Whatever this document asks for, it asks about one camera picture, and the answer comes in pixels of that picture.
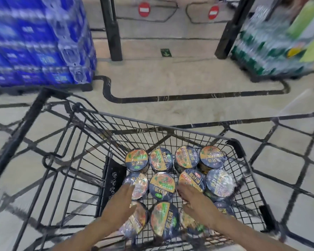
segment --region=floor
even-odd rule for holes
[[[276,237],[300,251],[314,250],[314,73],[296,81],[251,83],[230,59],[215,58],[214,51],[225,23],[208,23],[205,14],[210,4],[188,7],[191,20],[200,23],[193,24],[185,12],[192,0],[175,1],[178,8],[172,8],[175,3],[153,3],[171,8],[157,7],[149,19],[165,20],[176,9],[166,22],[118,20],[122,62],[110,61],[104,32],[94,32],[98,57],[94,90],[75,94],[88,99],[101,112],[238,139],[280,227]],[[137,0],[115,2],[117,16],[137,17]],[[84,0],[84,3],[90,27],[103,28],[99,0]],[[233,11],[225,4],[220,9],[217,21],[232,17]],[[161,48],[169,48],[172,58],[161,57]],[[0,148],[35,97],[35,94],[0,96]],[[91,209],[82,203],[78,206],[74,201],[95,206],[96,186],[52,171],[44,175],[47,172],[41,163],[42,157],[55,150],[69,116],[59,100],[51,98],[48,102],[52,103],[43,109],[0,178],[0,250],[13,248],[42,182],[17,250],[40,249],[46,225],[55,226],[49,234],[57,237],[46,241],[45,249],[76,231],[70,227],[58,229],[61,225],[82,225],[93,220],[92,216],[82,215],[94,214],[95,207]],[[73,139],[80,139],[75,128],[68,130]],[[86,141],[95,146],[95,142]],[[53,167],[58,171],[68,169],[70,156],[86,147],[81,143],[77,143],[78,149],[71,144],[66,155],[56,160]],[[101,164],[93,157],[89,162]],[[48,206],[43,207],[52,185],[54,195],[49,197]],[[57,200],[59,192],[63,195]],[[73,202],[67,203],[69,195]],[[239,247],[232,245],[223,249],[238,250]]]

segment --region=person's left hand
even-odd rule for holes
[[[117,231],[134,213],[137,205],[130,207],[134,188],[134,185],[122,185],[108,201],[101,217],[92,223],[98,231],[105,231],[105,233],[102,232],[100,238]]]

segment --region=no entry sign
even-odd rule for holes
[[[208,19],[213,20],[218,16],[219,13],[219,7],[217,5],[214,5],[208,13]]]
[[[147,17],[150,14],[150,4],[147,2],[141,2],[140,5],[138,5],[138,13],[141,17]]]

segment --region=shopping cart basket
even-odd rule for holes
[[[57,101],[47,103],[51,97]],[[236,218],[258,231],[275,229],[272,214],[237,140],[102,113],[80,96],[51,88],[42,89],[1,149],[0,175],[37,117],[46,111],[67,120],[67,124],[53,151],[40,157],[45,173],[33,198],[29,198],[30,206],[12,250],[48,250],[100,216],[127,174],[123,166],[127,152],[138,147],[147,153],[165,147],[172,154],[178,147],[188,144],[197,150],[209,144],[219,147],[227,155],[224,169],[237,183],[231,199]],[[147,175],[149,179],[152,177],[151,169]],[[175,172],[171,175],[177,182]],[[148,208],[156,202],[151,194],[143,200]],[[183,201],[178,194],[172,202],[179,209],[182,207]],[[19,247],[30,225],[42,236],[27,248]],[[190,237],[182,231],[171,240],[159,241],[148,224],[134,239],[126,240],[115,233],[106,238],[102,246],[135,250],[197,250],[202,246],[228,244],[232,241],[213,231],[200,237]]]

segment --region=hand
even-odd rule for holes
[[[122,185],[108,201],[101,217],[92,223],[94,229],[105,231],[100,233],[101,239],[117,231],[134,213],[137,205],[130,207],[134,188],[134,185]]]
[[[179,184],[177,191],[182,199],[189,202],[182,206],[186,214],[209,229],[217,230],[223,214],[207,196],[186,184]]]

